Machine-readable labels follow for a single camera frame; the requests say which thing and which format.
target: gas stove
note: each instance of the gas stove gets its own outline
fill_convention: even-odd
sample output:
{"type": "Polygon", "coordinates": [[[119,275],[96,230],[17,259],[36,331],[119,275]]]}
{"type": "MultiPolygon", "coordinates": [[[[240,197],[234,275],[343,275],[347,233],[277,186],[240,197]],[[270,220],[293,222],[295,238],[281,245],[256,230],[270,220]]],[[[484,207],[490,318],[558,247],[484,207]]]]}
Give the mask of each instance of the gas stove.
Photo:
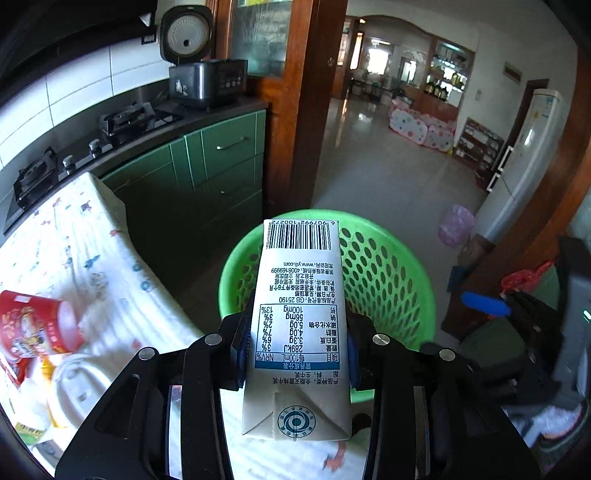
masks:
{"type": "Polygon", "coordinates": [[[107,152],[135,140],[147,132],[180,120],[181,115],[158,110],[149,102],[134,103],[108,115],[101,115],[96,138],[86,147],[71,146],[64,149],[62,160],[49,147],[42,157],[22,169],[14,183],[14,195],[8,208],[4,235],[31,208],[38,205],[39,200],[49,197],[61,182],[76,173],[82,167],[96,161],[107,152]]]}

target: white refrigerator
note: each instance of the white refrigerator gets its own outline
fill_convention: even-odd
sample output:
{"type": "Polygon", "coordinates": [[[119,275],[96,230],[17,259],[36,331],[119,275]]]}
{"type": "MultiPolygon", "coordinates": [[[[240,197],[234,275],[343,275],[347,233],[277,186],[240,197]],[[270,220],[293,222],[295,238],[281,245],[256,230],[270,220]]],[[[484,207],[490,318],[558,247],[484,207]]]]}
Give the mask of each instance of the white refrigerator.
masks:
{"type": "Polygon", "coordinates": [[[476,214],[473,234],[497,243],[530,201],[558,149],[566,122],[564,100],[555,90],[536,90],[523,128],[507,149],[476,214]]]}

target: red can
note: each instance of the red can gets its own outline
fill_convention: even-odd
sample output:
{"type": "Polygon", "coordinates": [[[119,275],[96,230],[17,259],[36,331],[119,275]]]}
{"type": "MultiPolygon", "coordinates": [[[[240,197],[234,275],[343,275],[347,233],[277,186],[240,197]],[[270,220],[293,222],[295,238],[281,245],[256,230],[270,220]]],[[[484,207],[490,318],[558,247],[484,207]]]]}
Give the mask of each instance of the red can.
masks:
{"type": "Polygon", "coordinates": [[[68,353],[83,343],[71,304],[4,290],[0,293],[0,351],[9,362],[68,353]]]}

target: nutrition facts table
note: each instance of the nutrition facts table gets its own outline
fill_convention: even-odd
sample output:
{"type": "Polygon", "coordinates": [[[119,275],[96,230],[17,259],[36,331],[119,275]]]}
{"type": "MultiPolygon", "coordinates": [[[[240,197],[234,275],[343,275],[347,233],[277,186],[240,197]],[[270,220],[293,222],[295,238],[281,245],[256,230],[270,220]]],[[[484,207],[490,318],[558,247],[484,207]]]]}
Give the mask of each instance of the nutrition facts table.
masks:
{"type": "Polygon", "coordinates": [[[339,330],[334,304],[262,304],[255,368],[339,370],[339,330]]]}

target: stove burner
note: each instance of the stove burner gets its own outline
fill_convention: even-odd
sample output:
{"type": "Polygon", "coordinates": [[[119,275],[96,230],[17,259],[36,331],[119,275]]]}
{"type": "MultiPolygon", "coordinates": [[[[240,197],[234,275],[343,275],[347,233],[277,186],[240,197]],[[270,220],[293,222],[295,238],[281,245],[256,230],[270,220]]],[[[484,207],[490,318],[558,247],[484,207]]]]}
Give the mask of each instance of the stove burner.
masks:
{"type": "Polygon", "coordinates": [[[58,181],[57,156],[49,147],[39,160],[20,170],[20,175],[14,183],[17,205],[26,210],[57,185],[58,181]]]}
{"type": "Polygon", "coordinates": [[[119,146],[154,128],[156,114],[149,102],[134,103],[123,110],[99,118],[104,140],[119,146]]]}

